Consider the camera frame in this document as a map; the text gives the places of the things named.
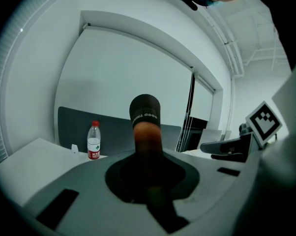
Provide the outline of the white ceiling pipes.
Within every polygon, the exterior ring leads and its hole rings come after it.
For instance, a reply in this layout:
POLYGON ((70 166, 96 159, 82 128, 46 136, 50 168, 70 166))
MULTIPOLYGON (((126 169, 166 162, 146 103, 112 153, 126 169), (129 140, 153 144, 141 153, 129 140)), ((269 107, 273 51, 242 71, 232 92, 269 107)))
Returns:
POLYGON ((214 8, 209 11, 213 29, 221 37, 234 78, 244 76, 253 62, 270 61, 270 70, 288 66, 279 34, 266 9, 252 8, 226 17, 214 8))

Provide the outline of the clear water bottle red cap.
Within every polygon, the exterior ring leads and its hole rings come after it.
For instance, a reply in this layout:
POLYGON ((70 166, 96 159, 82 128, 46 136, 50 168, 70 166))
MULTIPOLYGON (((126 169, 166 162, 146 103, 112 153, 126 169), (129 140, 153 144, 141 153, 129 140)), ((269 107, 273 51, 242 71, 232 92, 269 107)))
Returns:
POLYGON ((99 122, 94 120, 91 124, 87 136, 88 158, 96 160, 100 157, 101 133, 99 130, 99 122))

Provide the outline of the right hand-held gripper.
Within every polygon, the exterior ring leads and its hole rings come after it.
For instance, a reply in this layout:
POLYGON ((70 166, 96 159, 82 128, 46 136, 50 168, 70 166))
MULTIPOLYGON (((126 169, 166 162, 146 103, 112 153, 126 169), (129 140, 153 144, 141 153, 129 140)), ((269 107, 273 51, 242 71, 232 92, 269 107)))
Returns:
POLYGON ((259 146, 265 148, 267 142, 276 136, 282 123, 270 106, 263 101, 239 126, 237 139, 203 143, 200 150, 210 154, 212 159, 245 163, 250 151, 252 134, 259 146))

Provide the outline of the narrow white roller blind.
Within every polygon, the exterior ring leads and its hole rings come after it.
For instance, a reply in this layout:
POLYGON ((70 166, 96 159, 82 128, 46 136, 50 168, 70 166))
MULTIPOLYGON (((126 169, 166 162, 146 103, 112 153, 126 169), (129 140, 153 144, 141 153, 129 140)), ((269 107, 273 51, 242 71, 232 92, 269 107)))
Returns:
POLYGON ((190 116, 210 120, 213 93, 203 83, 195 80, 190 116))

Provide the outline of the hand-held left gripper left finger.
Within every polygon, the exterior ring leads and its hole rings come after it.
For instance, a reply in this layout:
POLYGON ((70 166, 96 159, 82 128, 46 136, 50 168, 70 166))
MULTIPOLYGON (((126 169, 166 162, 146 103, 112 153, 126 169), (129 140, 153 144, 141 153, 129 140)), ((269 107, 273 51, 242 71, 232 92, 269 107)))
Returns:
POLYGON ((56 231, 64 236, 150 236, 150 214, 144 205, 118 199, 105 173, 132 151, 80 164, 35 193, 24 208, 37 217, 64 189, 78 192, 56 231))

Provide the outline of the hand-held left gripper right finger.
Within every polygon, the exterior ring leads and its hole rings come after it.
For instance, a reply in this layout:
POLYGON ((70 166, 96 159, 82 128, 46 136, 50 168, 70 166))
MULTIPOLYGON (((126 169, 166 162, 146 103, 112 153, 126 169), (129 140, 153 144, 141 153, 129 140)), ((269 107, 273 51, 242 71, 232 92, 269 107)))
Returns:
POLYGON ((194 166, 200 174, 192 194, 174 201, 178 215, 189 224, 171 236, 232 236, 256 177, 258 153, 251 153, 246 162, 239 163, 205 159, 169 149, 164 152, 194 166))

